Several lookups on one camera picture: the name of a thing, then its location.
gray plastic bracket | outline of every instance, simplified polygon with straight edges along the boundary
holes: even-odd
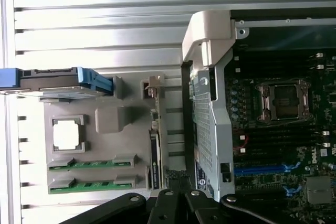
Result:
[[[214,66],[235,41],[235,21],[229,10],[195,13],[182,42],[183,61],[192,60],[195,70]]]
[[[86,115],[58,115],[53,116],[50,118],[50,126],[53,127],[58,121],[67,121],[67,120],[73,120],[76,124],[78,124],[80,127],[84,126],[86,123]],[[79,128],[79,135],[82,135],[83,130]],[[74,153],[84,153],[87,151],[87,143],[83,141],[83,139],[79,139],[79,145],[76,147],[75,150],[55,150],[54,144],[51,146],[51,151],[53,153],[58,154],[74,154]]]
[[[118,175],[116,179],[113,181],[116,185],[124,185],[124,184],[131,184],[132,188],[135,188],[137,183],[137,176],[136,175]]]
[[[48,163],[48,168],[68,166],[75,162],[74,158],[58,159]]]
[[[49,190],[51,190],[51,189],[59,189],[59,188],[69,188],[75,182],[76,182],[75,178],[56,180],[56,181],[51,182],[48,185],[48,188],[49,188]]]
[[[113,163],[131,163],[131,166],[134,167],[136,156],[136,154],[117,154],[113,159]]]

green circuit board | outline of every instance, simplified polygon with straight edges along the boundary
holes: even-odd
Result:
[[[84,191],[126,190],[131,189],[132,184],[115,184],[113,181],[102,182],[77,182],[69,187],[50,189],[51,194],[80,193]]]
[[[236,193],[336,223],[336,51],[234,52],[225,73]]]
[[[89,161],[89,162],[77,162],[74,161],[67,166],[55,166],[50,167],[49,170],[72,170],[72,169],[87,169],[87,168],[118,168],[118,167],[131,167],[131,163],[115,163],[113,160],[106,161]]]

perforated metal panel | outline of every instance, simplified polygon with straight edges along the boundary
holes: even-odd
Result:
[[[210,140],[210,93],[195,95],[197,140],[202,167],[212,172],[212,149]]]

capacitor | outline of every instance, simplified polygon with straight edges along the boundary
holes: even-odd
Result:
[[[328,167],[332,170],[336,170],[336,165],[334,164],[329,164]]]
[[[237,114],[232,114],[232,118],[233,118],[233,119],[238,119],[239,116],[238,116]]]

red wire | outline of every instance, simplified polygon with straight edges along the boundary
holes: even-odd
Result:
[[[238,149],[244,148],[247,143],[248,143],[248,136],[245,136],[244,144],[240,147],[234,147],[233,149],[238,150]]]

